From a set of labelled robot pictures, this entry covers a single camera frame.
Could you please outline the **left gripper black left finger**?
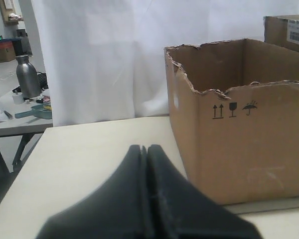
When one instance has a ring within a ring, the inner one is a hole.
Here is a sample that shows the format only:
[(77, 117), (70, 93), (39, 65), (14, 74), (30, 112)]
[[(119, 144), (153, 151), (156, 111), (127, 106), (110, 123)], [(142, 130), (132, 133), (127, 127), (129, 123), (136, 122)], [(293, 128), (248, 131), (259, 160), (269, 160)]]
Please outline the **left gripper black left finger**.
[(50, 217), (39, 239), (145, 239), (144, 158), (132, 145), (116, 171), (90, 196)]

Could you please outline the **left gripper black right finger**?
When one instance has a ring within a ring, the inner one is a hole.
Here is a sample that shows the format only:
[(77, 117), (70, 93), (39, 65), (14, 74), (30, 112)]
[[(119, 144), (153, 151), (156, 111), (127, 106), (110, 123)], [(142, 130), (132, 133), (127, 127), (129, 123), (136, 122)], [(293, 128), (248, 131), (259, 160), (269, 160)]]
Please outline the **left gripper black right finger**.
[(197, 190), (160, 145), (147, 152), (147, 184), (158, 239), (259, 239), (258, 229)]

